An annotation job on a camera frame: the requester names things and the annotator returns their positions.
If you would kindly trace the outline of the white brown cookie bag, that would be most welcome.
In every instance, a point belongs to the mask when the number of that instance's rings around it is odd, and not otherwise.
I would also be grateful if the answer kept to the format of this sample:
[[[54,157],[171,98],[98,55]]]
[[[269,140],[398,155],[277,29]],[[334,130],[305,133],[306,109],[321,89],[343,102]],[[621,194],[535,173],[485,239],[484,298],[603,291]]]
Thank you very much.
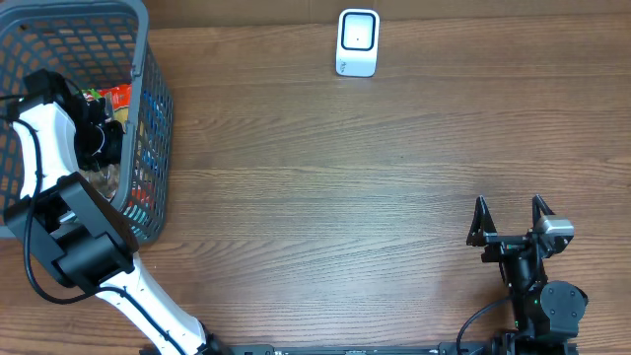
[[[82,177],[106,200],[112,201],[119,188],[119,164],[110,164],[97,172],[80,171]]]

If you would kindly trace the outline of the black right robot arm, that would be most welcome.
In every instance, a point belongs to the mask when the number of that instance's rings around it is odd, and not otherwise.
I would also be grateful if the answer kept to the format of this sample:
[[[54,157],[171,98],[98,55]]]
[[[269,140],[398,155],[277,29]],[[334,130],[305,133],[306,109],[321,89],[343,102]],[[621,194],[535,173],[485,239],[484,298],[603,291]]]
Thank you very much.
[[[495,341],[497,353],[568,354],[589,298],[565,281],[550,281],[543,261],[565,250],[572,222],[555,214],[540,195],[532,198],[532,226],[523,235],[501,236],[485,198],[478,196],[466,243],[483,249],[484,263],[499,265],[509,290],[516,329]]]

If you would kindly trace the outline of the grey plastic basket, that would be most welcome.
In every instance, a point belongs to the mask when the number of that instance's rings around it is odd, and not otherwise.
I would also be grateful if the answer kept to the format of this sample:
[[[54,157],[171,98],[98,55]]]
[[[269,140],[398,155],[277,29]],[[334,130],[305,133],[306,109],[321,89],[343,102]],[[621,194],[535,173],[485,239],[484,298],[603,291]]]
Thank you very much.
[[[166,220],[174,100],[148,40],[141,1],[4,1],[1,94],[22,94],[24,76],[45,68],[82,89],[131,87],[119,185],[112,200],[139,243]]]

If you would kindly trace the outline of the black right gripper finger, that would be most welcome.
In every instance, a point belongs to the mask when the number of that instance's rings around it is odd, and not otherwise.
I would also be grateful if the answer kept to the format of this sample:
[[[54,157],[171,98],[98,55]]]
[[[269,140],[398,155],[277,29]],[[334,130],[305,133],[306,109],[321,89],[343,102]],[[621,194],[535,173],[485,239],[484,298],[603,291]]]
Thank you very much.
[[[540,194],[532,198],[532,230],[534,232],[544,232],[554,222],[554,212],[549,208]]]
[[[492,216],[483,195],[476,198],[474,215],[469,228],[466,244],[472,247],[484,247],[497,237]]]

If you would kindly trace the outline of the white barcode scanner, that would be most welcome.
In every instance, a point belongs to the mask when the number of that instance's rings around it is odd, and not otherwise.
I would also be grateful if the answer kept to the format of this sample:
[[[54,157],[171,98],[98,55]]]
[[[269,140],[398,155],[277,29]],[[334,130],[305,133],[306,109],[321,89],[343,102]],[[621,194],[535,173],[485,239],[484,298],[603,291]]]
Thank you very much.
[[[372,9],[349,8],[338,18],[335,71],[340,76],[372,77],[377,69],[381,19]]]

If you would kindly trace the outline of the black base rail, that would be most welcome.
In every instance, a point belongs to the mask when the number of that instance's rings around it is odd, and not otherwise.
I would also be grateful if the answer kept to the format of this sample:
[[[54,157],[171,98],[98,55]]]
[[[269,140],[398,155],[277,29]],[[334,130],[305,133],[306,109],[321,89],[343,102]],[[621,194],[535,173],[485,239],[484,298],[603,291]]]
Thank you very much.
[[[486,355],[486,354],[570,354],[578,355],[578,346],[569,344],[567,350],[535,351],[533,347],[517,350],[516,353],[503,352],[499,347],[484,342],[464,342],[460,345],[460,353],[454,342],[441,342],[432,346],[421,347],[285,347],[275,348],[272,345],[235,345],[222,352],[199,352],[197,354],[229,354],[229,355]],[[162,354],[155,346],[145,346],[138,352],[141,355]]]

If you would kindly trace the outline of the orange pasta packet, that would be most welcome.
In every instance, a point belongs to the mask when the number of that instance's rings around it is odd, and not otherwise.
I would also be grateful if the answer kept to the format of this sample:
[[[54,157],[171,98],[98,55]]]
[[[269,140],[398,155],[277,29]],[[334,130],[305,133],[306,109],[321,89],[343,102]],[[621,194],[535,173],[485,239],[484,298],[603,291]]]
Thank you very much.
[[[94,125],[116,122],[123,132],[128,120],[132,87],[122,84],[108,89],[87,89],[83,97],[88,104],[88,121]]]

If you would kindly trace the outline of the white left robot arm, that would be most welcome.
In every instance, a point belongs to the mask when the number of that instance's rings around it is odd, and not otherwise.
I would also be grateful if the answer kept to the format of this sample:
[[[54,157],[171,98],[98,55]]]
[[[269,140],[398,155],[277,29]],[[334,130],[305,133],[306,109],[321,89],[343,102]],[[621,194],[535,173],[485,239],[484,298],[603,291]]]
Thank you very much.
[[[4,222],[23,244],[35,292],[57,305],[108,302],[157,354],[223,353],[152,277],[129,223],[82,175],[119,163],[121,123],[57,72],[39,69],[23,81],[27,92],[12,98],[6,119],[20,140],[24,182]]]

